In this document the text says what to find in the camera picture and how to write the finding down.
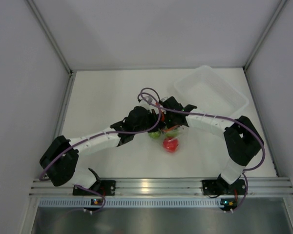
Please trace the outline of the green fake apple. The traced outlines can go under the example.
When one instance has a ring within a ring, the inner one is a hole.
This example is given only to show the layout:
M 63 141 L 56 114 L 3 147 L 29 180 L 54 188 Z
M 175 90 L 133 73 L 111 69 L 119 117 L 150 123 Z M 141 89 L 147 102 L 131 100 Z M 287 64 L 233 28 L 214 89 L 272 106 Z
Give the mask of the green fake apple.
M 164 130 L 164 135 L 165 135 L 165 137 L 175 138 L 180 135 L 180 130 L 178 128 L 167 129 L 167 130 Z

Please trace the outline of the green fake lime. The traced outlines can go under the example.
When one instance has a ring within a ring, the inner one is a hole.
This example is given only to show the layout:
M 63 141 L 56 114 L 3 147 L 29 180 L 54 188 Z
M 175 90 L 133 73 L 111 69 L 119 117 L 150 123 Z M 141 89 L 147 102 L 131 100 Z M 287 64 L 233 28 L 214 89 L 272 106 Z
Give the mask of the green fake lime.
M 161 136 L 161 132 L 160 131 L 156 131 L 156 132 L 148 132 L 148 135 L 151 139 L 158 139 Z

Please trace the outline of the clear zip top bag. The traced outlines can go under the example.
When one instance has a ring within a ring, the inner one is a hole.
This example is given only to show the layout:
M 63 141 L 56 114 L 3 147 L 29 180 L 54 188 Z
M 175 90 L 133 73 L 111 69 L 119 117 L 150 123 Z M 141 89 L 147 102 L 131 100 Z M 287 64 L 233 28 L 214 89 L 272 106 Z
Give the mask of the clear zip top bag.
M 176 113 L 159 110 L 161 113 L 161 121 L 158 128 L 154 128 L 148 132 L 152 142 L 155 142 L 163 151 L 173 154 L 180 148 L 180 141 L 183 140 L 187 128 L 178 124 L 173 117 Z

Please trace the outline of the red fake tomato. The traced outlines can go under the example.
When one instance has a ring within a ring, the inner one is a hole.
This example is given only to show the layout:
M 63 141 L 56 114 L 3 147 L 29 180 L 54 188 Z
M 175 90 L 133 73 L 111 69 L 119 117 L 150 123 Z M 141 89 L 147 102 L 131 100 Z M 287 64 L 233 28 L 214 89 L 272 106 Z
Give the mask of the red fake tomato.
M 166 137 L 163 140 L 162 147 L 168 153 L 174 153 L 174 152 L 176 152 L 178 150 L 179 140 L 177 138 L 173 138 L 173 137 Z

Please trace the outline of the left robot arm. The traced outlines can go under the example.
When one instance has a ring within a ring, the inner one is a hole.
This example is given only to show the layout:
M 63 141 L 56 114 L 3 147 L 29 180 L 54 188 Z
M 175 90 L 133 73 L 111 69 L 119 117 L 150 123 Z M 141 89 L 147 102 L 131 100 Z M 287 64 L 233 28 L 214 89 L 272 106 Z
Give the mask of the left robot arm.
M 82 161 L 101 150 L 125 145 L 137 134 L 157 130 L 161 118 L 153 109 L 136 106 L 123 120 L 92 136 L 56 137 L 39 160 L 43 169 L 40 180 L 47 176 L 55 187 L 74 185 L 90 195 L 97 194 L 100 178 L 93 169 L 83 167 Z

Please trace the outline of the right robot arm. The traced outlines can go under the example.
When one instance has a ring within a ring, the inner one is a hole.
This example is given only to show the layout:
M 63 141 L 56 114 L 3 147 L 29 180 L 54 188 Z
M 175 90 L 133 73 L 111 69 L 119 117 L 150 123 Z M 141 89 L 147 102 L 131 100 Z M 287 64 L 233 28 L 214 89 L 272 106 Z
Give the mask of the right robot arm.
M 182 106 L 174 97 L 160 101 L 167 127 L 186 126 L 209 132 L 225 141 L 229 155 L 223 171 L 216 179 L 203 180 L 203 194 L 216 198 L 220 195 L 242 195 L 247 191 L 244 172 L 259 168 L 265 158 L 264 141 L 251 120 L 199 113 L 196 106 Z

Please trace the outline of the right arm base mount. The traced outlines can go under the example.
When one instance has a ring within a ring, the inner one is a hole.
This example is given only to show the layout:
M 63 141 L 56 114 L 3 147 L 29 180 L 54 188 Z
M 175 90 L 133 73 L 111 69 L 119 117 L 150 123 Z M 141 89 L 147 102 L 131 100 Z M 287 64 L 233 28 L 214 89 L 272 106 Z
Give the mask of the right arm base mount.
M 220 196 L 220 195 L 244 195 L 246 192 L 246 183 L 239 179 L 229 185 L 225 181 L 218 179 L 202 180 L 203 195 Z

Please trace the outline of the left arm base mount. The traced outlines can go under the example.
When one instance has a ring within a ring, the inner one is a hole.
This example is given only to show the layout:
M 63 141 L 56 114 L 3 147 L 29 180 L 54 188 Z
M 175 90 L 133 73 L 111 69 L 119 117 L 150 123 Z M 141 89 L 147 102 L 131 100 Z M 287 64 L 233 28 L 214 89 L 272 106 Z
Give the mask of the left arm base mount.
M 116 181 L 115 180 L 101 180 L 96 182 L 89 190 L 95 191 L 96 193 L 102 196 L 114 196 L 116 190 Z M 73 189 L 73 195 L 75 196 L 87 196 L 94 195 L 92 192 L 88 192 L 77 188 L 76 186 Z

